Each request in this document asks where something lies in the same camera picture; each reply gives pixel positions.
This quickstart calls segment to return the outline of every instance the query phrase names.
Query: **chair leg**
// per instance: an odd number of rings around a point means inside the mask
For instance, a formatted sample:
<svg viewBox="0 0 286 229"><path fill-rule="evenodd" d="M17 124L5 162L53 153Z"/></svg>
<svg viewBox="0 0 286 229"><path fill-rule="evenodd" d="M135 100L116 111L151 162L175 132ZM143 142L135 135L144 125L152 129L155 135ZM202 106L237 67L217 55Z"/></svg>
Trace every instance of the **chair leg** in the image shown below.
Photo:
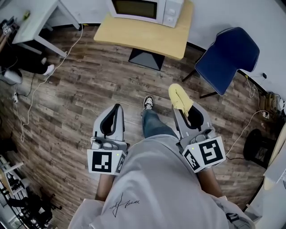
<svg viewBox="0 0 286 229"><path fill-rule="evenodd" d="M195 74L197 71L194 69L189 75L187 75L182 82L185 82L187 79L189 79L193 74Z"/></svg>
<svg viewBox="0 0 286 229"><path fill-rule="evenodd" d="M200 98L206 98L206 97L209 97L209 96L212 96L212 95L217 95L217 94L218 94L218 93L215 91L215 92L212 92L212 93L209 93L209 94L200 96Z"/></svg>

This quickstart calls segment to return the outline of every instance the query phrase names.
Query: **table top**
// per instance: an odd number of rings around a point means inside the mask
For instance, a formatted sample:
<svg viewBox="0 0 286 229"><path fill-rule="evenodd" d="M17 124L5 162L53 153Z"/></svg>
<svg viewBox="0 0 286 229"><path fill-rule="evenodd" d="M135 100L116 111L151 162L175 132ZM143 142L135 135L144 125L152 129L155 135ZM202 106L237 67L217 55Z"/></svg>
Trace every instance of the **table top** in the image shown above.
<svg viewBox="0 0 286 229"><path fill-rule="evenodd" d="M274 159L276 158L276 156L279 154L284 142L286 140L286 124L283 126L279 137L277 139L277 142L275 144L273 153L271 155L268 167L271 165L271 163L274 161ZM263 182L263 187L265 190L270 190L276 183L271 181L269 178L264 177L264 182Z"/></svg>
<svg viewBox="0 0 286 229"><path fill-rule="evenodd" d="M57 5L58 0L36 1L33 9L30 9L30 16L21 24L12 43L31 41L39 35Z"/></svg>
<svg viewBox="0 0 286 229"><path fill-rule="evenodd" d="M185 0L175 28L146 21L114 18L107 14L94 40L181 60L185 53L192 15L193 3L189 0Z"/></svg>

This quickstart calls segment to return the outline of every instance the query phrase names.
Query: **power cord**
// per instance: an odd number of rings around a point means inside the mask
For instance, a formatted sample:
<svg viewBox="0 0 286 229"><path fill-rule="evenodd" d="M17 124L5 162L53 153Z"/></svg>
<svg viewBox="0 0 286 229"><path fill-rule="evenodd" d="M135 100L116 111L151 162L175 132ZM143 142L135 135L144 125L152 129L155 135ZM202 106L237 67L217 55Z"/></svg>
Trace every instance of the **power cord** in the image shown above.
<svg viewBox="0 0 286 229"><path fill-rule="evenodd" d="M12 100L12 112L13 112L14 124L13 124L13 127L12 127L12 129L11 129L10 138L12 138L13 130L14 130L15 125L16 125L16 118L15 118L15 112L14 112L13 104L14 104L14 100Z"/></svg>
<svg viewBox="0 0 286 229"><path fill-rule="evenodd" d="M244 160L245 158L242 158L242 157L235 157L235 158L229 158L228 156L226 156L228 158L228 160L234 160L234 159L241 159L241 160Z"/></svg>
<svg viewBox="0 0 286 229"><path fill-rule="evenodd" d="M18 93L17 93L18 96L21 95L21 96L24 96L24 97L28 97L28 96L31 94L32 87L33 87L33 81L34 81L35 75L36 75L36 74L33 75L29 93L28 93L27 95L23 95L23 94L18 94Z"/></svg>
<svg viewBox="0 0 286 229"><path fill-rule="evenodd" d="M256 115L256 114L259 113L259 112L267 112L267 113L269 114L268 111L266 111L266 110L261 110L261 109L260 109L259 92L258 92L257 87L256 87L255 85L253 85L253 95L251 96L251 95L250 95L251 86L250 86L250 83L249 83L249 81L248 81L248 77L246 77L246 80L247 80L248 85L249 85L249 97L252 98L252 97L254 96L255 90L257 91L259 111L255 112L255 113L251 116L251 118L250 118L250 120L249 120L249 123L248 123L247 126L243 129L243 131L241 132L240 136L236 139L236 141L234 142L234 144L231 146L231 148L229 149L229 151L228 151L227 154L225 155L226 157L227 157L227 155L229 154L229 152L231 151L231 149L233 148L233 146L236 144L236 142L238 141L238 139L242 136L242 134L243 134L243 132L245 131L245 129L250 125L250 122L251 122L252 118L254 117L254 115ZM228 158L229 160L243 159L243 158L241 158L241 157L237 157L237 158L229 158L229 157L227 157L227 158Z"/></svg>
<svg viewBox="0 0 286 229"><path fill-rule="evenodd" d="M19 120L20 120L20 122L21 122L21 130L22 130L21 142L24 142L24 141L25 141L24 126L25 126L25 125L28 125L28 124L29 124L29 121L30 121L30 120L29 120L29 112L30 112L30 110L31 110L31 108L32 108L32 105L33 105L33 98L34 98L35 92L38 90L38 88L39 88L42 84L46 83L46 82L48 81L48 79L49 79L49 78L53 75L53 73L56 71L56 69L58 69L58 68L63 64L63 62L65 61L65 59L66 59L66 58L68 57L68 55L70 54L72 48L73 48L73 47L79 42L79 40L81 39L82 34L83 34L83 25L81 24L81 35L80 35L80 38L78 38L78 40L72 45L72 47L70 48L69 52L67 53L67 56L62 60L62 62L60 63L60 65L57 66L57 67L53 70L53 72L46 78L46 80L45 80L44 82L40 83L40 84L38 85L38 87L34 90L33 95L32 95L32 99L31 99L31 105L30 105L30 108L28 109L28 112L27 112L27 116L28 116L28 122L27 122L27 123L22 124L22 120L20 119L19 114L18 114L18 107L17 107L17 104L15 103L15 104L16 104L16 110L17 110L17 116L18 116L18 118L19 118Z"/></svg>
<svg viewBox="0 0 286 229"><path fill-rule="evenodd" d="M1 71L0 73L5 72L6 70L10 69L10 68L13 67L17 62L18 62L18 57L16 57L16 62L15 62L14 64L12 64L10 67L6 68L5 70Z"/></svg>
<svg viewBox="0 0 286 229"><path fill-rule="evenodd" d="M272 94L274 94L274 95L278 95L278 96L281 98L281 96L280 96L279 94L274 93L273 91L269 91L269 93L272 93Z"/></svg>
<svg viewBox="0 0 286 229"><path fill-rule="evenodd" d="M2 79L0 79L0 81L4 82L5 84L8 84L9 86L14 86L14 85L16 84L16 83L15 83L15 84L10 84L10 83L8 83L8 82L2 80Z"/></svg>

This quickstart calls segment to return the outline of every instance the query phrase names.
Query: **chair seat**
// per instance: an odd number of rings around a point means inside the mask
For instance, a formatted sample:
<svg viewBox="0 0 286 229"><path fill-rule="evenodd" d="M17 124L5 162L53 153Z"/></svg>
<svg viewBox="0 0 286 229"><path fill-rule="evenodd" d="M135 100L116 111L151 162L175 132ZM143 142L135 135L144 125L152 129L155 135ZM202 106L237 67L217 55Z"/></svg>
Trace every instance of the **chair seat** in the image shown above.
<svg viewBox="0 0 286 229"><path fill-rule="evenodd" d="M237 68L221 55L215 45L195 65L196 71L216 90L223 95L230 85Z"/></svg>

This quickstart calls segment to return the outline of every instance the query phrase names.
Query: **microwave door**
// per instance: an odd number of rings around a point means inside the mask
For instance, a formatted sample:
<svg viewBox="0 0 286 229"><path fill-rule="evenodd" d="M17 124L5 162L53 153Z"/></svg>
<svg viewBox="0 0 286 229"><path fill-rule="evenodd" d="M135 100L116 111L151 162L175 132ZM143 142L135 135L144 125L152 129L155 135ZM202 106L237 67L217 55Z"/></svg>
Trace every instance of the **microwave door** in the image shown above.
<svg viewBox="0 0 286 229"><path fill-rule="evenodd" d="M162 24L166 0L107 0L113 17Z"/></svg>

